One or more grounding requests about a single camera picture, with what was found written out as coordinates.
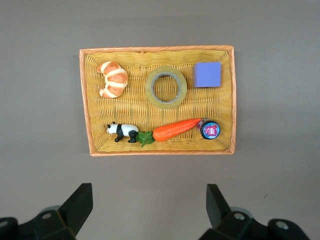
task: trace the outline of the small round jar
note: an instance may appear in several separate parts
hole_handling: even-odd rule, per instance
[[[220,126],[209,118],[202,118],[196,126],[204,139],[216,139],[220,134]]]

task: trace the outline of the rectangular basket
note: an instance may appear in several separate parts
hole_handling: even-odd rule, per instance
[[[162,47],[116,47],[81,49],[80,76],[90,155],[211,155],[233,154],[236,145],[236,72],[234,47],[229,45],[193,45]],[[128,85],[122,95],[106,99],[99,95],[105,79],[96,67],[117,62],[128,73]],[[199,62],[221,62],[220,87],[193,87],[193,66]],[[154,106],[147,98],[145,82],[160,66],[177,68],[187,82],[183,102],[170,109]],[[163,101],[176,92],[177,84],[160,77],[154,91]],[[209,118],[220,125],[214,140],[203,139],[196,127],[163,142],[141,147],[107,133],[107,124],[133,124],[142,132],[191,118]]]

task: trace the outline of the basket rim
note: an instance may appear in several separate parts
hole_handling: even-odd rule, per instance
[[[230,147],[223,150],[203,151],[203,150],[148,150],[148,151],[97,151],[95,149],[93,134],[91,130],[91,120],[88,110],[87,79],[86,79],[86,54],[113,53],[113,52],[149,52],[157,53],[162,51],[185,51],[185,50],[213,50],[228,51],[230,74],[231,74],[231,107],[232,123]],[[89,143],[89,152],[92,157],[102,156],[123,156],[123,155],[229,155],[235,152],[236,148],[236,120],[237,120],[237,89],[236,89],[236,68],[235,49],[232,45],[178,45],[178,46],[134,46],[134,47],[101,47],[85,48],[79,50],[79,65],[82,100],[84,108],[85,126]]]

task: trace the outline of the toy panda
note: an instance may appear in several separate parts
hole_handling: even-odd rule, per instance
[[[107,125],[107,132],[109,134],[117,134],[117,138],[114,140],[116,143],[126,137],[130,137],[128,143],[136,143],[136,136],[139,132],[138,128],[135,125],[131,124],[116,124],[114,121],[112,124]]]

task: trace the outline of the tape roll core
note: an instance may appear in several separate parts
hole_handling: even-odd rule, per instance
[[[156,80],[161,76],[170,76],[177,82],[178,94],[173,100],[162,101],[156,96],[154,85]],[[153,70],[146,79],[145,93],[150,102],[158,108],[171,109],[181,104],[185,99],[187,94],[187,81],[178,69],[169,66],[161,66]]]

